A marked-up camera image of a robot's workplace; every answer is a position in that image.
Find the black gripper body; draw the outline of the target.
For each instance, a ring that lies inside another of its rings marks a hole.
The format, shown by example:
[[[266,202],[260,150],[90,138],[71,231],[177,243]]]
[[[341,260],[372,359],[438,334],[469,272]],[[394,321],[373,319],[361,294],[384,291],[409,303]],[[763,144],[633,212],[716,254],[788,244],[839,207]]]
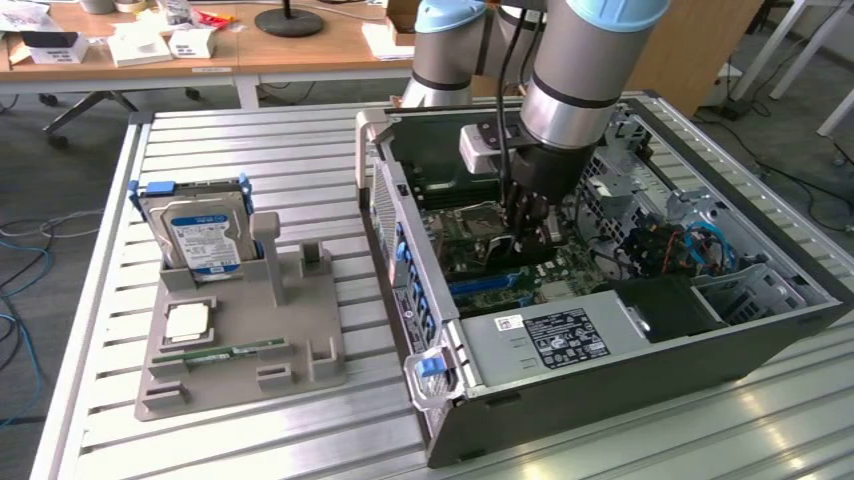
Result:
[[[577,186],[595,149],[595,143],[573,149],[544,144],[517,148],[509,159],[508,201],[536,194],[548,204],[559,204]]]

